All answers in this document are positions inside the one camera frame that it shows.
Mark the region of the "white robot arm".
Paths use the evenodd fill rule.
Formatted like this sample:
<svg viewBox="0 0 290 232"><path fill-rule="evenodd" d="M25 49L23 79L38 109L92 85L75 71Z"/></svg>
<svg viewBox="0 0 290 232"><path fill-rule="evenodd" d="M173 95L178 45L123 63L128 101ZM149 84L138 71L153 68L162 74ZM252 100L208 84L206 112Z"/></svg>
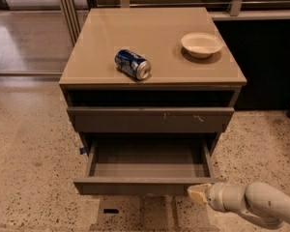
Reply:
<svg viewBox="0 0 290 232"><path fill-rule="evenodd" d="M188 196L198 205L234 213L257 226L275 230L283 222L290 224L290 196L263 182L246 186L227 183L190 186Z"/></svg>

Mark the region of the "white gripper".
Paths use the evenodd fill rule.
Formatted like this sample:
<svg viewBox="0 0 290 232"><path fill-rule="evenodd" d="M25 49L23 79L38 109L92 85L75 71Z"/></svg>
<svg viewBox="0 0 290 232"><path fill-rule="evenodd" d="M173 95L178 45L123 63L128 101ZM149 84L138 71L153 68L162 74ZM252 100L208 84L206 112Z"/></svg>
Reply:
<svg viewBox="0 0 290 232"><path fill-rule="evenodd" d="M208 204L218 212L242 213L247 209L243 186L226 183L200 184L188 187L188 196L197 205Z"/></svg>

